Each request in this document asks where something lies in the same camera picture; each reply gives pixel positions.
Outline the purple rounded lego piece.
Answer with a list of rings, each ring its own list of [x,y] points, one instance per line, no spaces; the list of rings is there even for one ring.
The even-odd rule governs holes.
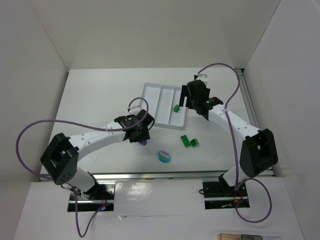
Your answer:
[[[145,146],[147,144],[147,141],[146,140],[143,140],[143,141],[140,141],[139,142],[142,146]]]

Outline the green square lego brick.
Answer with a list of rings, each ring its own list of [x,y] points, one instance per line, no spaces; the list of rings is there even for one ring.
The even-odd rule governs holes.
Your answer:
[[[173,108],[173,111],[174,111],[175,113],[178,113],[179,110],[180,110],[180,106],[179,106],[179,105],[175,105],[174,108]]]

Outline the green sloped lego brick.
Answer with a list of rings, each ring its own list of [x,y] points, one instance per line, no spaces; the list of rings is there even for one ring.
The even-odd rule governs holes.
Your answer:
[[[196,138],[193,138],[191,141],[190,141],[190,144],[193,148],[195,148],[196,146],[199,145],[199,142]]]

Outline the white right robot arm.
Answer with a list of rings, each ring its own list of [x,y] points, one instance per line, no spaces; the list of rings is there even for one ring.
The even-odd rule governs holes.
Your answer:
[[[229,110],[222,100],[210,97],[210,89],[203,81],[193,80],[182,86],[179,106],[195,110],[231,134],[237,159],[234,167],[218,178],[218,187],[223,193],[228,194],[244,181],[278,163],[273,133],[247,123]]]

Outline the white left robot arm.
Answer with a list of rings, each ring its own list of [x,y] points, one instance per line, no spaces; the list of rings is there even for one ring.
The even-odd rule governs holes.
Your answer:
[[[119,116],[101,130],[65,136],[56,134],[40,161],[56,185],[68,184],[91,200],[101,200],[109,193],[88,171],[82,170],[78,162],[85,156],[111,144],[129,141],[146,145],[149,130],[155,119],[142,109],[137,114]]]

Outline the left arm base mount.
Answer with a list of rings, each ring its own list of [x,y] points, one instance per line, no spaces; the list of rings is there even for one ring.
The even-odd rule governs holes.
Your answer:
[[[74,190],[70,187],[70,195],[67,206],[67,212],[76,211],[76,199],[77,199],[77,211],[78,212],[95,212],[97,210],[101,212],[113,212],[114,211],[114,199],[115,199],[115,184],[99,184],[99,187],[89,193],[83,192],[80,189],[74,187]]]

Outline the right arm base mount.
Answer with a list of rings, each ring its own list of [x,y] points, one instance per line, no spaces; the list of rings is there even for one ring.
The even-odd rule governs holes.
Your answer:
[[[206,210],[234,209],[237,204],[239,208],[250,207],[245,183],[237,191],[234,188],[224,191],[218,181],[203,182],[198,193],[204,197]]]

